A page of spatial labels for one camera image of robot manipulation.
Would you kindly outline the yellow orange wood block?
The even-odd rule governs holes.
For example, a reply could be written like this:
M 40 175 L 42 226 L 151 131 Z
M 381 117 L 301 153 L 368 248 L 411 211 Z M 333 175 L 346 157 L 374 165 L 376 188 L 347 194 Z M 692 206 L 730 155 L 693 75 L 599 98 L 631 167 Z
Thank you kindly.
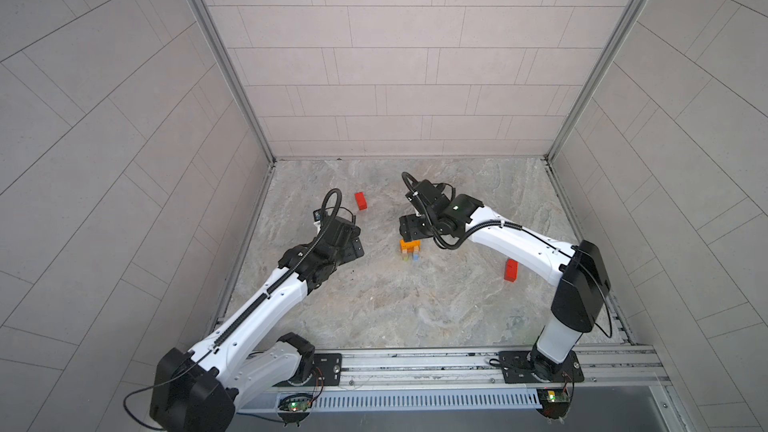
M 419 253 L 421 250 L 421 241 L 420 240 L 413 240 L 413 241 L 400 240 L 399 247 L 401 252 L 404 254 Z

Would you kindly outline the red wood block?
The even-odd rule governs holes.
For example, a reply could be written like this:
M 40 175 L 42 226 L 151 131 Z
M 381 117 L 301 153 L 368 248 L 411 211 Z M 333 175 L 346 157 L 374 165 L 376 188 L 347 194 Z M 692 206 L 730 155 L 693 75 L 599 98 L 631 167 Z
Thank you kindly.
M 368 208 L 367 200 L 363 192 L 357 192 L 354 194 L 357 207 L 360 211 Z
M 507 259 L 504 270 L 504 280 L 514 283 L 518 277 L 519 264 L 517 261 Z

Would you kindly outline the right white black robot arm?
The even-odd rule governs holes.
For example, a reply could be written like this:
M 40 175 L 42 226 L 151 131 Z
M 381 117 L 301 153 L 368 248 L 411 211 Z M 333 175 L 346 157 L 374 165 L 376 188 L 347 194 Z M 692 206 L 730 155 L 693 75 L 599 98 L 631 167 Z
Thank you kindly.
M 442 250 L 466 242 L 486 246 L 536 273 L 555 288 L 550 318 L 527 353 L 502 351 L 489 364 L 507 383 L 538 381 L 573 385 L 583 380 L 574 347 L 598 326 L 607 307 L 610 279 L 599 247 L 587 240 L 559 241 L 496 213 L 474 197 L 444 190 L 447 183 L 401 174 L 415 210 L 399 219 L 402 239 L 431 239 Z

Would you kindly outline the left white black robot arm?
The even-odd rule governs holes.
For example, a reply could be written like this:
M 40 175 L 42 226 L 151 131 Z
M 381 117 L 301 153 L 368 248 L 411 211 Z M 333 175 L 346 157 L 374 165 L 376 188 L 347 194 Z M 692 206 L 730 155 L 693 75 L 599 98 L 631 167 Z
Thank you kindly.
M 224 431 L 246 403 L 284 381 L 303 384 L 314 347 L 295 333 L 265 352 L 256 346 L 336 269 L 363 256 L 361 229 L 343 217 L 317 217 L 317 236 L 288 249 L 237 312 L 183 352 L 159 361 L 149 416 L 165 431 Z

